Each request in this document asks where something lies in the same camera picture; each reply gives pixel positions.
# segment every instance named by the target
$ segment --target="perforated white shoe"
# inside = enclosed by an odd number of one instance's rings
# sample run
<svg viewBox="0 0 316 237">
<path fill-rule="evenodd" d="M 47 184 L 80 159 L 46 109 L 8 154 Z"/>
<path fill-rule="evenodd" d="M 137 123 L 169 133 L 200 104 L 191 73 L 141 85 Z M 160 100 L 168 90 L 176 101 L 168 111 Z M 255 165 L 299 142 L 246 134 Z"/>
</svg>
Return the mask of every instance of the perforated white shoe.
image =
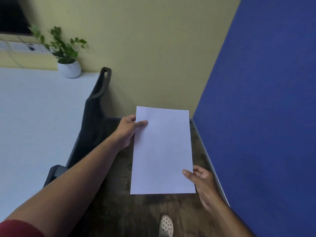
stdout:
<svg viewBox="0 0 316 237">
<path fill-rule="evenodd" d="M 160 219 L 159 225 L 159 237 L 166 236 L 172 237 L 173 236 L 173 223 L 171 218 L 168 215 L 163 215 Z"/>
</svg>

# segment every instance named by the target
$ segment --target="green plant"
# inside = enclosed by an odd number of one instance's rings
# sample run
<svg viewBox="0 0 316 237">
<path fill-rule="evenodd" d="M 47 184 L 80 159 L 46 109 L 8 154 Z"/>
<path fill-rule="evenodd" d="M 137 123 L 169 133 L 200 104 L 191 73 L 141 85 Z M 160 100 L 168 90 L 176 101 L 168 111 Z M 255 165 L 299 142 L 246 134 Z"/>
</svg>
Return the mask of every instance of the green plant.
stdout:
<svg viewBox="0 0 316 237">
<path fill-rule="evenodd" d="M 55 27 L 49 31 L 52 35 L 53 40 L 47 44 L 45 42 L 45 37 L 42 35 L 41 31 L 35 25 L 31 25 L 29 27 L 34 37 L 38 39 L 38 41 L 44 45 L 47 50 L 49 50 L 61 64 L 70 64 L 76 61 L 78 57 L 78 52 L 73 49 L 73 46 L 79 44 L 82 48 L 85 48 L 85 44 L 87 43 L 84 39 L 70 39 L 70 44 L 65 43 L 61 39 L 61 28 Z"/>
</svg>

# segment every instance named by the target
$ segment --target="white sheet of paper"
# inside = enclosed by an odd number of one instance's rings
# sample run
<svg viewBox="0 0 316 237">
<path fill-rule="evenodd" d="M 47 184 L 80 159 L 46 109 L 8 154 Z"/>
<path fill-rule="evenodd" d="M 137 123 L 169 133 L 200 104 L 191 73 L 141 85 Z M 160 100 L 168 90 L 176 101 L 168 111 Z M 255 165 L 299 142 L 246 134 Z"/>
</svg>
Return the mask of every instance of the white sheet of paper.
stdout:
<svg viewBox="0 0 316 237">
<path fill-rule="evenodd" d="M 131 194 L 195 193 L 182 170 L 193 171 L 189 111 L 138 106 Z"/>
</svg>

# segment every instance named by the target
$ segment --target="dark brown floor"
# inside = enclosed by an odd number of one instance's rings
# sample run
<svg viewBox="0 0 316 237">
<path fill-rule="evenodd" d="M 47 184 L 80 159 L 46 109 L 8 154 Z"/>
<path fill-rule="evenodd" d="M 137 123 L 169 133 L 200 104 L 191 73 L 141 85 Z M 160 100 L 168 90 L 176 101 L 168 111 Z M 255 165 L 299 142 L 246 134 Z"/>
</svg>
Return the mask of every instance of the dark brown floor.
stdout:
<svg viewBox="0 0 316 237">
<path fill-rule="evenodd" d="M 115 130 L 117 124 L 108 131 Z M 192 123 L 190 127 L 193 164 L 210 169 Z M 94 201 L 71 236 L 158 237 L 163 214 L 172 218 L 175 237 L 222 236 L 197 194 L 130 195 L 132 160 L 133 144 L 117 155 Z"/>
</svg>

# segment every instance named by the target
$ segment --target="pot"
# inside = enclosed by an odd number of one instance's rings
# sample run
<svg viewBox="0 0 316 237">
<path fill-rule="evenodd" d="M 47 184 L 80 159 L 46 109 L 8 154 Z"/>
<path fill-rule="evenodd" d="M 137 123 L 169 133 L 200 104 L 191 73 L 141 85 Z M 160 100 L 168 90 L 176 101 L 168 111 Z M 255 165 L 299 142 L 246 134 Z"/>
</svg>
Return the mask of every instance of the pot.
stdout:
<svg viewBox="0 0 316 237">
<path fill-rule="evenodd" d="M 81 73 L 81 67 L 77 60 L 70 64 L 57 63 L 57 68 L 61 75 L 66 78 L 76 78 Z"/>
</svg>

